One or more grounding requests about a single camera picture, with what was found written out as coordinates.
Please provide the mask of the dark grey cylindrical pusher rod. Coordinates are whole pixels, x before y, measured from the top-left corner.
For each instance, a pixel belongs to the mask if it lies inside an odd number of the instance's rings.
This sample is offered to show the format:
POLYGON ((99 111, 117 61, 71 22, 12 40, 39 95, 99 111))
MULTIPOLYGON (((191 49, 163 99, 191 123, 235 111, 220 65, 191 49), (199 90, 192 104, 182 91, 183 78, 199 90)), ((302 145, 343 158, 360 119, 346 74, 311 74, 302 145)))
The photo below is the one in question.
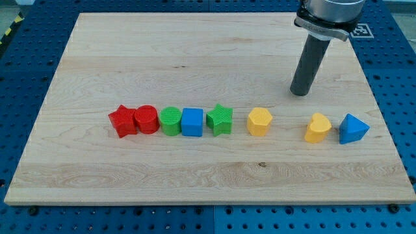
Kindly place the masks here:
POLYGON ((290 86, 292 94, 306 96, 309 93, 329 43, 329 40, 319 40, 314 36, 307 36, 290 86))

